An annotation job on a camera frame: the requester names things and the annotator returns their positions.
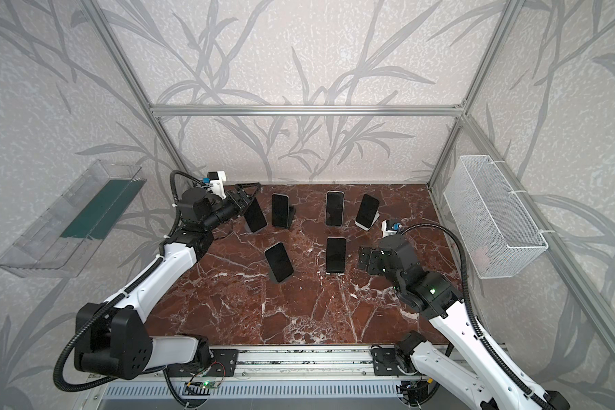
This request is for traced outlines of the phone pink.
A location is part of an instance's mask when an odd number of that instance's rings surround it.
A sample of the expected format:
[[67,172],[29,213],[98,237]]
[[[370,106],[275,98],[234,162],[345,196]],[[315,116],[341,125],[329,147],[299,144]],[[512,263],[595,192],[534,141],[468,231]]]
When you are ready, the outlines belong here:
[[347,240],[343,237],[326,239],[326,272],[344,274],[347,258]]

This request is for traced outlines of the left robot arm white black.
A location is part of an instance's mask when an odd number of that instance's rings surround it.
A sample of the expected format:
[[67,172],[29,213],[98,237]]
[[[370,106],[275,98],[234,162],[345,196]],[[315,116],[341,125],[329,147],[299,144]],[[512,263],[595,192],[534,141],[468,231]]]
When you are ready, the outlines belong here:
[[75,335],[54,368],[56,386],[67,391],[82,388],[64,380],[68,358],[77,371],[100,375],[102,384],[135,379],[166,366],[208,365],[205,338],[152,337],[145,323],[157,302],[208,253],[215,229],[243,215],[260,188],[258,183],[236,184],[227,191],[220,181],[212,180],[176,199],[173,228],[162,240],[155,260],[104,302],[87,303],[76,315]]

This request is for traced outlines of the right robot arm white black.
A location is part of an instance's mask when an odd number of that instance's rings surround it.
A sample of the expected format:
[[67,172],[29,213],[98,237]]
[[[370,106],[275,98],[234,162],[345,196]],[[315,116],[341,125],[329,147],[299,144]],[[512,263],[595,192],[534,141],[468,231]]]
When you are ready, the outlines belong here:
[[449,340],[461,366],[411,331],[398,343],[401,365],[430,377],[471,409],[568,409],[558,391],[547,391],[523,372],[480,324],[472,321],[459,290],[442,274],[426,271],[402,235],[359,250],[358,267],[382,276],[397,297]]

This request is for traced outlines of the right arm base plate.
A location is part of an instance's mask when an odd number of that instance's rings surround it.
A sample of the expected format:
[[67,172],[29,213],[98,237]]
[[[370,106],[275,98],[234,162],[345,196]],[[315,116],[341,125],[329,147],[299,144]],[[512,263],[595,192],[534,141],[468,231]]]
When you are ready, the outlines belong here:
[[372,366],[375,376],[401,376],[403,372],[398,367],[395,347],[382,347],[372,345],[370,347]]

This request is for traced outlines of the aluminium front rail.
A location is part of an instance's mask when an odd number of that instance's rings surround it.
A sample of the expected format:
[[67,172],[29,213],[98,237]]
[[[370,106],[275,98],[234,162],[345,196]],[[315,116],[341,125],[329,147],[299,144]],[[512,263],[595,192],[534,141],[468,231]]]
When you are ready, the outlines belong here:
[[[210,351],[223,348],[239,351],[237,367],[232,378],[217,379],[357,380],[385,378],[417,380],[431,378],[441,384],[466,382],[482,389],[489,387],[490,382],[498,381],[505,376],[500,369],[483,370],[480,367],[474,367],[471,362],[463,365],[461,355],[454,358],[448,357],[441,346],[434,346],[430,343],[421,343],[417,346],[412,357],[405,360],[407,369],[402,369],[398,362],[398,367],[403,372],[403,375],[398,377],[374,375],[370,346],[367,345],[213,346],[207,354],[209,363],[213,357]],[[157,357],[150,359],[148,367],[144,367],[142,357],[143,355],[137,354],[135,362],[126,365],[131,372],[124,377],[117,376],[116,379],[133,380],[148,374],[161,373],[172,365],[200,364],[163,365],[161,359]]]

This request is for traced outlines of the clear plastic wall tray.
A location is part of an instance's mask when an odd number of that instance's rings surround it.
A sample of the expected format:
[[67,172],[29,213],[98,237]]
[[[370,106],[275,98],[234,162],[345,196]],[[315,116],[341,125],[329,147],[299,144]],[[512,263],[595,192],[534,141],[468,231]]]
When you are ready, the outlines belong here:
[[145,185],[142,167],[96,160],[0,256],[19,278],[75,278]]

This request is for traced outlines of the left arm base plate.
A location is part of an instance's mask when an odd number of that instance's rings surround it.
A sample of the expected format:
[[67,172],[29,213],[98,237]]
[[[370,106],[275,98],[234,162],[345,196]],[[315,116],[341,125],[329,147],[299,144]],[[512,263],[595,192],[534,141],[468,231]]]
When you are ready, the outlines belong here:
[[239,351],[235,348],[217,348],[211,350],[211,362],[205,367],[201,364],[172,365],[167,368],[171,378],[189,378],[190,376],[232,378],[234,376]]

